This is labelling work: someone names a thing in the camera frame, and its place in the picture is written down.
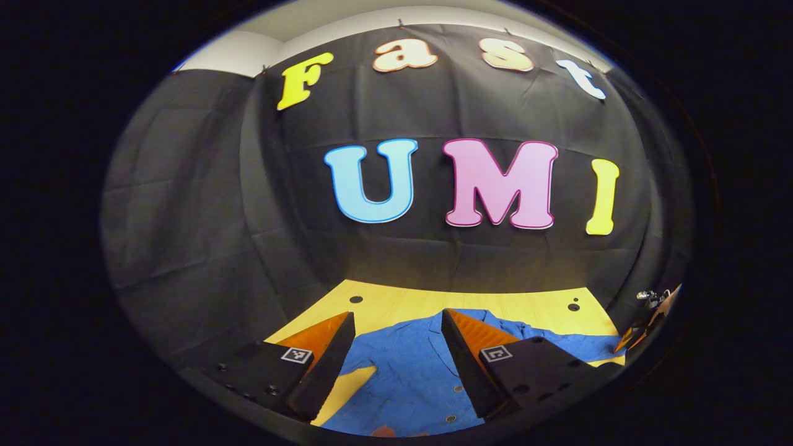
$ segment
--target white wall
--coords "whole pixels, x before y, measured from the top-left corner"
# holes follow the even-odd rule
[[[255,77],[262,65],[276,61],[283,42],[248,31],[232,30],[195,52],[179,68],[182,70],[218,70]]]
[[[319,44],[341,37],[372,29],[398,26],[399,19],[405,26],[439,23],[471,25],[502,32],[506,28],[516,36],[535,40],[582,60],[590,60],[595,67],[603,72],[610,70],[612,65],[605,57],[596,55],[592,50],[584,49],[583,45],[571,44],[569,41],[555,37],[541,29],[506,17],[449,6],[403,6],[347,17],[320,26],[286,42],[260,33],[232,30],[193,54],[178,70],[208,69],[254,77],[262,71],[262,65],[273,65]]]
[[[388,8],[385,10],[361,13],[339,21],[334,21],[285,42],[281,46],[276,60],[284,60],[287,57],[294,56],[300,52],[316,47],[319,44],[339,39],[340,37],[363,33],[372,29],[399,26],[399,19],[402,20],[405,26],[410,26],[410,24],[440,23],[444,25],[478,26],[480,28],[495,29],[502,32],[504,28],[506,28],[511,34],[516,36],[535,40],[562,50],[563,52],[567,52],[582,60],[591,60],[592,64],[603,72],[611,69],[611,63],[609,63],[605,57],[598,56],[593,51],[570,44],[540,29],[505,17],[448,6],[404,6],[399,8]]]

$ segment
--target light blue letter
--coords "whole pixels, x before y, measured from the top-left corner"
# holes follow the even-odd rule
[[[579,68],[575,62],[572,60],[557,60],[556,63],[558,63],[560,67],[565,68],[570,72],[570,75],[573,76],[573,80],[576,81],[582,90],[598,99],[606,98],[606,94],[603,92],[603,90],[592,85],[592,81],[589,80],[592,78],[592,75],[590,75],[586,70]]]
[[[398,139],[381,142],[377,153],[389,161],[391,196],[384,202],[371,202],[363,193],[361,160],[366,149],[351,145],[325,154],[331,167],[336,203],[344,215],[361,223],[386,223],[402,217],[413,203],[413,171],[410,155],[419,147],[414,140]]]

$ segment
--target letter u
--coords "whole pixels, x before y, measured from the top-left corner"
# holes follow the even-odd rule
[[[331,167],[333,192],[342,213],[361,223],[386,223],[402,217],[413,203],[413,172],[410,156],[419,147],[414,140],[396,139],[381,142],[377,153],[389,162],[391,196],[384,202],[372,202],[363,192],[361,160],[366,149],[359,145],[335,148],[325,154]]]

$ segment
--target white ceiling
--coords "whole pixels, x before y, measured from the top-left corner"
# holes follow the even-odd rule
[[[490,13],[540,29],[578,47],[587,45],[528,11],[498,0],[295,0],[267,10],[236,29],[286,42],[308,31],[360,13],[398,6],[453,6]]]

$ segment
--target black fabric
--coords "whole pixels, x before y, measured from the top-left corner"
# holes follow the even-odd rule
[[[528,73],[487,65],[478,41],[495,37],[523,46],[534,61]],[[372,68],[374,49],[418,38],[439,57],[432,66],[389,73]],[[334,59],[304,102],[276,110],[282,72],[323,52]],[[556,60],[574,60],[606,93],[601,102],[584,92]],[[556,49],[488,29],[462,25],[411,25],[379,29],[322,44],[268,68],[253,93],[262,117],[262,161],[284,192],[298,238],[328,287],[343,279],[461,292],[533,292],[587,286],[606,306],[630,271],[649,216],[649,174],[642,140],[630,111],[594,67]],[[474,228],[445,222],[454,204],[448,140],[482,139],[506,170],[520,143],[540,140],[559,149],[554,162],[551,213],[546,230],[517,229],[485,220]],[[345,217],[334,198],[326,152],[360,144],[369,199],[390,194],[385,158],[377,144],[411,138],[414,201],[401,218],[366,225]],[[589,236],[596,176],[591,161],[620,169],[615,229]],[[477,204],[480,212],[481,203]],[[302,280],[296,274],[290,280]]]
[[[685,276],[694,247],[694,197],[683,148],[641,88],[615,68],[611,84],[623,97],[642,137],[649,166],[651,211],[642,249],[622,289],[607,311],[620,333],[644,304],[643,290],[674,290]]]
[[[166,78],[132,117],[105,181],[109,276],[131,322],[176,367],[286,322],[243,215],[239,135],[252,79]]]
[[[270,141],[261,131],[266,125],[264,113],[256,98],[266,88],[264,77],[255,78],[253,94],[247,101],[239,141],[239,177],[245,219],[254,246],[272,286],[279,305],[288,319],[294,319],[331,287],[315,274],[312,255],[303,236],[297,231],[295,215],[285,200],[283,182],[266,168],[262,154]]]

